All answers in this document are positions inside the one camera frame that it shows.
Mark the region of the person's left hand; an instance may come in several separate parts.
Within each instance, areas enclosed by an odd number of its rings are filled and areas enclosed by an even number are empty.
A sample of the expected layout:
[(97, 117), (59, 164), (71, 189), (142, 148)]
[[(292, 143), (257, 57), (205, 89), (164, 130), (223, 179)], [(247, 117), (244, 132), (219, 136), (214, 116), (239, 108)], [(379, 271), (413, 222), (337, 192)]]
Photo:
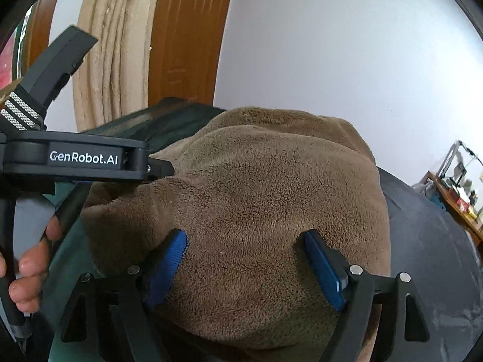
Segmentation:
[(50, 245), (61, 239), (63, 229), (57, 216), (53, 216), (41, 240), (26, 251), (19, 261), (20, 278), (14, 280), (9, 288), (10, 299), (16, 308), (25, 314), (39, 311), (44, 280), (47, 279), (51, 260)]

